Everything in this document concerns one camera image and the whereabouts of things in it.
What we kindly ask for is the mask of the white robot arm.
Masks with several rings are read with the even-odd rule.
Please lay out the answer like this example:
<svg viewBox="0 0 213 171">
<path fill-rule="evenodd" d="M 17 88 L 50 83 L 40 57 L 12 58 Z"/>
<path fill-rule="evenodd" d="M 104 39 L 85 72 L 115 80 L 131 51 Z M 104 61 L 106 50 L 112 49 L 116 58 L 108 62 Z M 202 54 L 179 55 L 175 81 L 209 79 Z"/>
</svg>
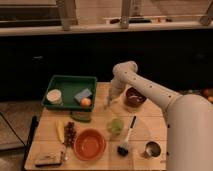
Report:
<svg viewBox="0 0 213 171">
<path fill-rule="evenodd" d="M 159 106 L 167 125 L 166 171 L 213 171 L 213 105 L 196 94 L 182 95 L 137 74 L 134 61 L 116 64 L 109 102 L 126 85 Z"/>
</svg>

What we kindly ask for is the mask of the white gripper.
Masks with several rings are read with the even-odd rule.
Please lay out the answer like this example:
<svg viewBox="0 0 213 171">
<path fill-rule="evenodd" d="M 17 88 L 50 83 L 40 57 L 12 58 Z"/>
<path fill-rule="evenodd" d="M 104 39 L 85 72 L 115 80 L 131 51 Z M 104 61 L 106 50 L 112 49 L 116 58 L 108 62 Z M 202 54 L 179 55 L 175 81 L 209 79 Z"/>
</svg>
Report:
<svg viewBox="0 0 213 171">
<path fill-rule="evenodd" d="M 125 90 L 125 84 L 117 79 L 110 82 L 109 97 L 110 99 L 118 98 Z"/>
</svg>

